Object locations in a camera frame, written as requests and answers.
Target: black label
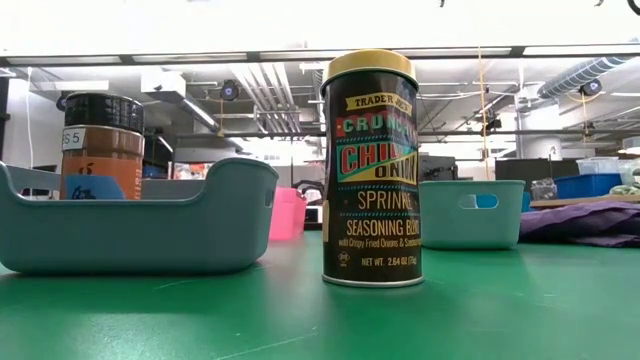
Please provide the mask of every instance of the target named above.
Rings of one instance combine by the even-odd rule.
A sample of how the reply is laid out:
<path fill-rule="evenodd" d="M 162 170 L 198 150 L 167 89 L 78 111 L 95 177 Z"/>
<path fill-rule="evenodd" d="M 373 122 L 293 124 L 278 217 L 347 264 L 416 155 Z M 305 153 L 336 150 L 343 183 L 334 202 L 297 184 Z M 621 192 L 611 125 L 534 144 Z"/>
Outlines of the black label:
<path fill-rule="evenodd" d="M 324 274 L 384 283 L 421 277 L 416 89 L 361 71 L 325 89 Z"/>

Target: seasoning container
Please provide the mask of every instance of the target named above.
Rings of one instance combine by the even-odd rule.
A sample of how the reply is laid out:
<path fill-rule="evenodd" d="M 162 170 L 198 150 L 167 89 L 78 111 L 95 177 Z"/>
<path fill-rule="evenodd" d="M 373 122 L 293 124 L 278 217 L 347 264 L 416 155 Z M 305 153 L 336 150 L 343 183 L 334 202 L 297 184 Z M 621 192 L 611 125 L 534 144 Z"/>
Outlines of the seasoning container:
<path fill-rule="evenodd" d="M 139 200 L 144 110 L 132 99 L 69 95 L 62 132 L 61 199 Z"/>
<path fill-rule="evenodd" d="M 324 273 L 328 282 L 400 287 L 422 282 L 418 133 L 413 64 L 387 50 L 331 61 Z"/>

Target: teal plastic bin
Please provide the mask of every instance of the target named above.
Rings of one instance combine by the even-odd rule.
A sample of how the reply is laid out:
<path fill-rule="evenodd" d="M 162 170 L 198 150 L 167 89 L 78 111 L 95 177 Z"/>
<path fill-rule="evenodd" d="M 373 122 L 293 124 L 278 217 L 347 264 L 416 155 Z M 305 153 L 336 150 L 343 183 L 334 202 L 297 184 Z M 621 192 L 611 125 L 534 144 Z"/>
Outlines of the teal plastic bin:
<path fill-rule="evenodd" d="M 520 232 L 524 185 L 514 180 L 420 183 L 422 245 L 433 249 L 512 248 Z"/>
<path fill-rule="evenodd" d="M 241 270 L 267 249 L 277 180 L 265 163 L 231 158 L 189 199 L 38 201 L 0 162 L 0 263 L 27 274 Z"/>

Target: orange spice jar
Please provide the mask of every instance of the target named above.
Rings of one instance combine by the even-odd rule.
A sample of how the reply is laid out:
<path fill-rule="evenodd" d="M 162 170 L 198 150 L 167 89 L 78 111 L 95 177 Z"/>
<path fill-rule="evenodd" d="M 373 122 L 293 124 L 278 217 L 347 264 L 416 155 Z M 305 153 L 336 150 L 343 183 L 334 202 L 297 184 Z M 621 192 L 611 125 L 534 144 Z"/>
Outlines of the orange spice jar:
<path fill-rule="evenodd" d="M 139 200 L 143 106 L 122 96 L 69 95 L 62 133 L 61 199 Z"/>

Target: black lid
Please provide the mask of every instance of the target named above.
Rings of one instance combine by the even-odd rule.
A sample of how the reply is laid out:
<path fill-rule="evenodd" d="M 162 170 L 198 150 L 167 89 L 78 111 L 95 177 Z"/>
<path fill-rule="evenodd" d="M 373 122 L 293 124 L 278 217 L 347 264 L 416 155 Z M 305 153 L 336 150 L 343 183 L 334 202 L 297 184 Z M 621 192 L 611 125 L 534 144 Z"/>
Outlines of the black lid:
<path fill-rule="evenodd" d="M 75 93 L 67 96 L 64 126 L 101 125 L 144 131 L 144 109 L 124 96 L 101 93 Z"/>

